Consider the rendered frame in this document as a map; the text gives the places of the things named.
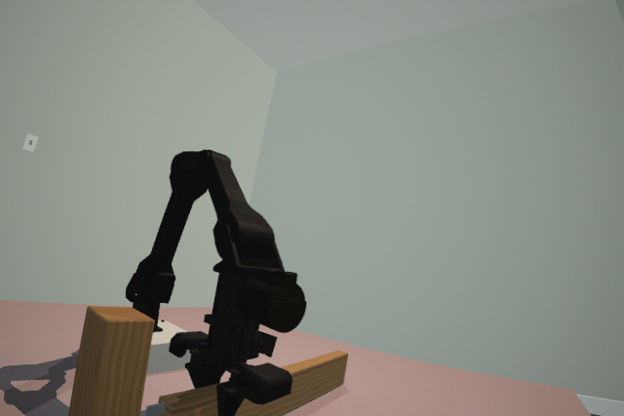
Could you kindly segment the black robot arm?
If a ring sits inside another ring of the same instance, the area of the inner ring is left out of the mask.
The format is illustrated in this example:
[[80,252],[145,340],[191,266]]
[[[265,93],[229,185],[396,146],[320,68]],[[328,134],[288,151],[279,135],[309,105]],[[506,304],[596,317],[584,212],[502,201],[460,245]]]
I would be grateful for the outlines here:
[[288,333],[302,321],[306,309],[297,274],[285,272],[264,218],[250,207],[230,167],[231,159],[213,150],[182,151],[172,159],[172,195],[149,256],[140,261],[126,286],[133,308],[155,320],[160,303],[168,303],[176,276],[172,262],[194,201],[207,190],[214,203],[217,223],[214,245],[221,262],[214,308],[245,316],[277,332]]

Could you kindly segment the wooden post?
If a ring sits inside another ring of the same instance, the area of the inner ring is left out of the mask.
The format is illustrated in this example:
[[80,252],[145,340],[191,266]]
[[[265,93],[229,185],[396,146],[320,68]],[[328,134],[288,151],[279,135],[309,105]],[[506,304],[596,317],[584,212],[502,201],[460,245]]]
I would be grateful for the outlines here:
[[155,320],[88,306],[68,416],[140,416]]

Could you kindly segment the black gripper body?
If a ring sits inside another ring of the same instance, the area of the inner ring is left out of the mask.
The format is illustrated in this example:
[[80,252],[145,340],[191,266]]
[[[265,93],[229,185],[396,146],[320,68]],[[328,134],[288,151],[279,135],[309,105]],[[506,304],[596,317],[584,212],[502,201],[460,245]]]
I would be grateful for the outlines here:
[[259,328],[258,322],[215,308],[204,317],[204,322],[210,325],[209,333],[176,333],[170,342],[171,354],[181,358],[186,350],[190,350],[190,364],[198,369],[219,366],[229,371],[229,385],[255,404],[266,404],[291,394],[293,379],[286,369],[269,362],[257,366],[246,364],[252,359],[249,348],[252,332]]

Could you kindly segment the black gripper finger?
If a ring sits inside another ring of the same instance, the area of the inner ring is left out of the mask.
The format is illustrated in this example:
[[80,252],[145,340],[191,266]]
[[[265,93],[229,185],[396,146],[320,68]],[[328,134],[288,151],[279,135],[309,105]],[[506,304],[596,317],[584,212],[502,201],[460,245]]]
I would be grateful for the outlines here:
[[228,382],[223,382],[222,384],[217,384],[216,392],[218,416],[234,416],[244,400],[238,389],[229,385]]
[[206,387],[209,385],[219,384],[220,378],[223,376],[225,370],[219,366],[198,369],[189,363],[185,364],[185,368],[188,370],[192,384],[194,388]]

